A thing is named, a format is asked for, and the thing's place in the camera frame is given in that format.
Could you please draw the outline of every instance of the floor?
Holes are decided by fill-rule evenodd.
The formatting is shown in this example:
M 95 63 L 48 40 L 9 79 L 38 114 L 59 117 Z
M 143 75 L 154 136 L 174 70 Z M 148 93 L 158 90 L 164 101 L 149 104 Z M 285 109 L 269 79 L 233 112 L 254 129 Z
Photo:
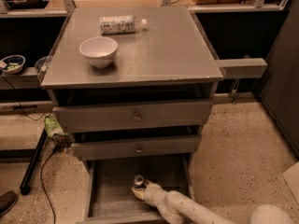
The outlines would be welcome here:
M 38 119 L 48 105 L 25 109 Z M 44 117 L 32 120 L 20 110 L 0 113 L 0 148 L 34 147 L 43 130 Z M 0 223 L 54 223 L 40 181 L 41 165 L 54 144 L 44 146 L 28 195 L 20 184 L 28 162 L 0 163 L 0 194 L 14 190 L 19 200 Z M 298 162 L 263 105 L 254 98 L 239 98 L 232 105 L 217 96 L 203 140 L 190 165 L 195 199 L 235 223 L 247 224 L 253 210 L 270 203 L 283 208 L 299 223 L 299 204 L 282 173 Z M 88 173 L 72 152 L 59 151 L 47 162 L 42 176 L 55 210 L 57 224 L 83 220 Z

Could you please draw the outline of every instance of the bowl with green contents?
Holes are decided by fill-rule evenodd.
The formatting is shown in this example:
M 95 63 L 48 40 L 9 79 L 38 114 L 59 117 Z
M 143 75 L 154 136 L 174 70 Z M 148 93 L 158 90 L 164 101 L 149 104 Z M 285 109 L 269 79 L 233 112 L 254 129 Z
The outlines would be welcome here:
M 11 55 L 1 60 L 1 70 L 8 74 L 19 73 L 25 64 L 26 59 L 21 55 Z

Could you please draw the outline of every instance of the black metal leg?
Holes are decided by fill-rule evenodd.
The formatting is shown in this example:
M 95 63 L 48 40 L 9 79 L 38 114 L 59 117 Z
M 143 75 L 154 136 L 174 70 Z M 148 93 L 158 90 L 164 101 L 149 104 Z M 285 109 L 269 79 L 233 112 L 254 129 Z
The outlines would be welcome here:
M 36 163 L 37 163 L 37 160 L 39 158 L 39 155 L 40 155 L 40 152 L 46 142 L 46 139 L 47 139 L 47 133 L 46 133 L 46 130 L 44 129 L 43 130 L 43 133 L 40 135 L 40 138 L 39 138 L 39 141 L 37 143 L 37 146 L 36 146 L 36 150 L 35 150 L 35 153 L 34 155 L 32 156 L 32 159 L 30 160 L 30 163 L 29 163 L 29 166 L 27 168 L 27 171 L 26 171 L 26 174 L 21 182 L 21 186 L 20 186 L 20 189 L 21 189 L 21 194 L 22 195 L 27 195 L 30 191 L 30 186 L 29 186 L 29 182 L 30 182 L 30 179 L 31 179 L 31 176 L 36 168 Z

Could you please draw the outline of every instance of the bottle label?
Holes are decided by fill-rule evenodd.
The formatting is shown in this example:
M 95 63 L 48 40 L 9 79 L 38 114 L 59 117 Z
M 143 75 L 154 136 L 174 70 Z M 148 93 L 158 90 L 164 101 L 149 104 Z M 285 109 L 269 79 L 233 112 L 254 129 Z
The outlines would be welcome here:
M 100 28 L 103 35 L 133 33 L 135 31 L 135 20 L 132 15 L 100 17 Z

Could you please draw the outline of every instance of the drawer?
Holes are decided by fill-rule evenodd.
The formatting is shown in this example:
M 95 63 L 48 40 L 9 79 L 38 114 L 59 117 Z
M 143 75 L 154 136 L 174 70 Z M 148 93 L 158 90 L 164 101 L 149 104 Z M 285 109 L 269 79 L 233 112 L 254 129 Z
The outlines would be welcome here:
M 83 223 L 163 223 L 156 208 L 132 193 L 135 175 L 192 198 L 183 155 L 93 161 Z
M 74 143 L 72 149 L 79 160 L 92 161 L 150 155 L 193 153 L 201 134 L 177 137 L 154 137 L 106 142 Z
M 54 107 L 65 132 L 94 132 L 207 123 L 211 99 Z

